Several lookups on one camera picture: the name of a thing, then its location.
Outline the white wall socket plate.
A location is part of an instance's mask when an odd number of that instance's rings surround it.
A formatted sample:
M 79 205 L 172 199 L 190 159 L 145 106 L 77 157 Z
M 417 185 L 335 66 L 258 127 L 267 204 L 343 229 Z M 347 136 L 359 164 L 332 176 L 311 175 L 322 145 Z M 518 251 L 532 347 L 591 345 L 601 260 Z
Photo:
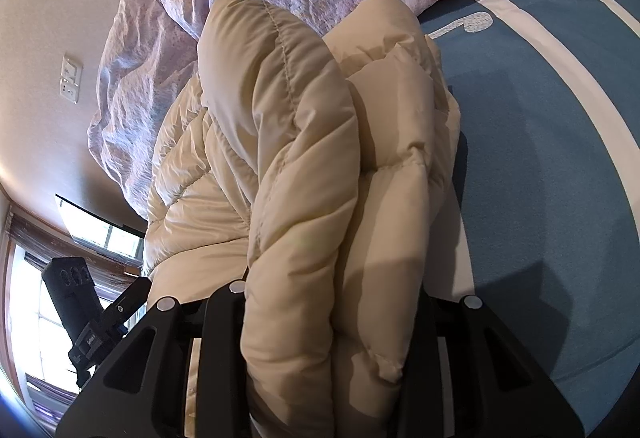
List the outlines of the white wall socket plate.
M 67 101 L 77 104 L 80 94 L 80 83 L 82 64 L 67 54 L 62 58 L 60 82 L 58 83 L 58 92 Z

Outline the blue white striped bed sheet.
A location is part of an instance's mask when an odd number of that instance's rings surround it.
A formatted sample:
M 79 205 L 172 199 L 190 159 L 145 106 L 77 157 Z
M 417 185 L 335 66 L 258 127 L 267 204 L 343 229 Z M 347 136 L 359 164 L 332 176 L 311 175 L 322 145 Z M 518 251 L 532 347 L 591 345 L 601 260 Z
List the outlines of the blue white striped bed sheet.
M 639 0 L 442 0 L 419 22 L 461 111 L 426 290 L 483 299 L 606 434 L 639 366 Z

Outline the cream quilted down jacket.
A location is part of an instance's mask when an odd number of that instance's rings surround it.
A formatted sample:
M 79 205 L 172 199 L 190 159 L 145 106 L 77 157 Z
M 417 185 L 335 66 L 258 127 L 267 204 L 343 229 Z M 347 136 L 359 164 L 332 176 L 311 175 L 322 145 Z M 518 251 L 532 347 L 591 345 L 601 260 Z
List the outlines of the cream quilted down jacket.
M 387 437 L 460 111 L 400 0 L 327 34 L 216 0 L 152 158 L 150 300 L 244 279 L 261 437 Z

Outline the flat screen television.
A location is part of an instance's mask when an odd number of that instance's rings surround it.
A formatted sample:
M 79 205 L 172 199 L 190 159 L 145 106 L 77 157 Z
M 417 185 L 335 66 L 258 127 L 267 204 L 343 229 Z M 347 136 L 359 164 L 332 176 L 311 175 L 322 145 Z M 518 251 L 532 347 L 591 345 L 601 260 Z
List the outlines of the flat screen television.
M 126 225 L 103 219 L 58 195 L 60 213 L 70 237 L 97 254 L 140 268 L 143 234 Z

